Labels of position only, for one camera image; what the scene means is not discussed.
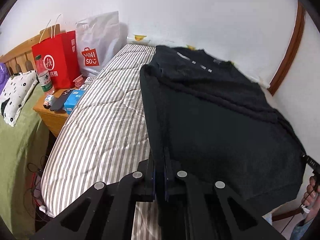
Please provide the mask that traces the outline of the person's right hand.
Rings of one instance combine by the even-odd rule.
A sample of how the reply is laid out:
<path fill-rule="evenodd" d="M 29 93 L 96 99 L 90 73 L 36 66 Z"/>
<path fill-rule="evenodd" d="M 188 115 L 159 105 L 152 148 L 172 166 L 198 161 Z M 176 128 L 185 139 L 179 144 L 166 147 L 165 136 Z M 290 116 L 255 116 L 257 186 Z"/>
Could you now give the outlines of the person's right hand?
<path fill-rule="evenodd" d="M 302 199 L 302 204 L 307 206 L 308 209 L 314 211 L 319 210 L 319 182 L 316 176 L 310 177 L 309 185 Z"/>

